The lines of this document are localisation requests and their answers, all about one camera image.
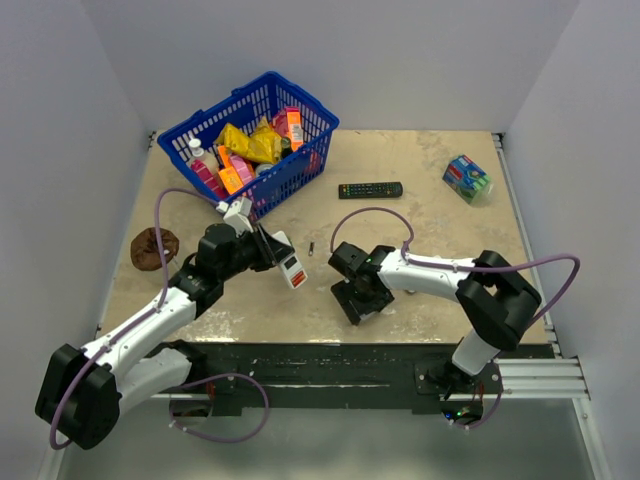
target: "white wall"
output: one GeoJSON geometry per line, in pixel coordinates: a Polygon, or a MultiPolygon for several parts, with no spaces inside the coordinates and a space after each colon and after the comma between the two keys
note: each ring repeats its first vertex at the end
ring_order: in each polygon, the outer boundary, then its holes
{"type": "Polygon", "coordinates": [[[344,128],[504,131],[578,0],[82,2],[148,125],[278,70],[344,128]]]}
{"type": "MultiPolygon", "coordinates": [[[[619,480],[640,471],[639,25],[636,0],[583,0],[506,136],[536,256],[584,261],[552,314],[619,480]]],[[[566,273],[542,270],[547,294],[566,273]]]]}
{"type": "Polygon", "coordinates": [[[0,115],[0,478],[20,480],[49,356],[95,331],[145,138],[76,0],[2,2],[0,115]]]}

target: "brown round object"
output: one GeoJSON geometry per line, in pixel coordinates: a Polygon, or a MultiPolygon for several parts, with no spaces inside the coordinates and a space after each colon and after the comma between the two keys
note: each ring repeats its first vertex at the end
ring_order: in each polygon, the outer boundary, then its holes
{"type": "MultiPolygon", "coordinates": [[[[168,250],[167,262],[176,256],[180,248],[180,241],[169,230],[160,229],[162,245],[168,250]]],[[[131,241],[131,263],[138,270],[149,272],[162,267],[158,243],[156,242],[156,230],[153,227],[145,228],[131,241]]]]}

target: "bottle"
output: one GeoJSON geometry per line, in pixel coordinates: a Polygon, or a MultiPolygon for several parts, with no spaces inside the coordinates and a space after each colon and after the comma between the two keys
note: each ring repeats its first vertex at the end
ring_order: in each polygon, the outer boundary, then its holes
{"type": "Polygon", "coordinates": [[[200,160],[205,167],[211,172],[211,175],[215,175],[220,169],[218,159],[202,148],[202,142],[198,138],[192,138],[189,140],[189,148],[193,158],[200,160]]]}
{"type": "Polygon", "coordinates": [[[282,153],[280,158],[285,159],[288,155],[293,153],[293,149],[291,148],[291,140],[288,137],[283,137],[280,141],[280,145],[282,146],[282,153]]]}

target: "groceries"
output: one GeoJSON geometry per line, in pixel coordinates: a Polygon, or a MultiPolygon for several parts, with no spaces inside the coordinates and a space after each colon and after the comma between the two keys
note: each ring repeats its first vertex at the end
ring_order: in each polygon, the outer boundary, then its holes
{"type": "Polygon", "coordinates": [[[283,108],[270,123],[263,116],[251,135],[227,123],[209,150],[191,138],[188,165],[218,198],[234,194],[260,173],[292,155],[302,142],[300,110],[283,108]]]}

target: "gray floor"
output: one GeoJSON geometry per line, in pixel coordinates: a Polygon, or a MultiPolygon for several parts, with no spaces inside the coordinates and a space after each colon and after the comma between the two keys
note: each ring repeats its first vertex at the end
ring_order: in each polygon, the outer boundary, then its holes
{"type": "MultiPolygon", "coordinates": [[[[231,435],[260,415],[247,410],[200,428],[231,435]]],[[[399,411],[274,410],[257,437],[238,445],[168,424],[166,401],[141,405],[95,449],[70,448],[60,480],[593,478],[569,401],[504,401],[468,435],[442,417],[399,411]]]]}

